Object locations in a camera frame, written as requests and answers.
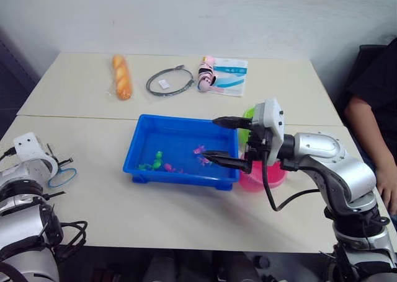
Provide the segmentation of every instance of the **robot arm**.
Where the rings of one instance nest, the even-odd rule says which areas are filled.
[[[57,263],[84,245],[87,222],[60,223],[47,200],[64,192],[44,190],[58,168],[73,160],[58,162],[33,133],[16,138],[6,154],[16,154],[20,163],[0,172],[0,281],[57,282]],[[65,226],[79,233],[61,248]]]
[[[339,241],[334,256],[347,277],[345,281],[362,280],[375,264],[384,268],[374,273],[385,268],[395,270],[396,257],[385,227],[390,220],[380,216],[372,192],[375,175],[366,164],[350,156],[338,139],[321,133],[284,134],[283,111],[275,99],[256,105],[252,119],[221,117],[213,122],[251,131],[244,159],[219,151],[203,155],[214,163],[247,173],[251,172],[252,161],[262,161],[265,191],[275,211],[305,193],[321,193],[327,206],[325,216],[333,220]],[[277,159],[285,170],[306,172],[318,189],[297,193],[276,207],[267,184],[267,166]]]

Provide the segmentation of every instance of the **blue plastic tray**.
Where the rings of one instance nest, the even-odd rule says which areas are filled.
[[[199,146],[228,151],[237,158],[237,131],[219,127],[210,120],[141,115],[123,171],[132,174],[135,183],[182,183],[231,190],[239,180],[239,171],[214,163],[202,165],[199,158],[202,156],[193,153]],[[138,169],[140,164],[153,164],[158,151],[163,152],[163,165],[158,170]],[[176,171],[167,172],[165,163]]]

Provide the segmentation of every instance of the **blue and white packaging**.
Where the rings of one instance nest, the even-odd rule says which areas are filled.
[[[243,96],[246,84],[248,61],[239,59],[215,58],[213,70],[216,81],[211,93],[228,96]]]

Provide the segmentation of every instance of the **human arm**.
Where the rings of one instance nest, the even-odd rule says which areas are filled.
[[[371,106],[354,95],[344,111],[357,139],[375,163],[377,188],[391,214],[397,214],[397,166]]]

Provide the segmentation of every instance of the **pink toy figure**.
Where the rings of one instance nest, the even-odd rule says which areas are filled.
[[[166,171],[168,171],[168,172],[175,172],[175,171],[176,171],[176,169],[173,169],[173,168],[172,168],[172,165],[171,165],[170,163],[165,163],[165,164],[164,164],[164,169],[165,169]]]
[[[198,161],[200,161],[202,166],[205,166],[205,164],[211,164],[212,163],[211,161],[209,161],[207,158],[204,158],[204,157],[199,157]]]
[[[193,150],[194,154],[201,154],[205,151],[204,146],[199,146],[197,149]]]
[[[215,58],[212,56],[206,56],[198,70],[198,89],[200,92],[206,91],[217,91],[223,92],[223,88],[214,87],[216,76],[213,73],[213,65],[215,64]]]

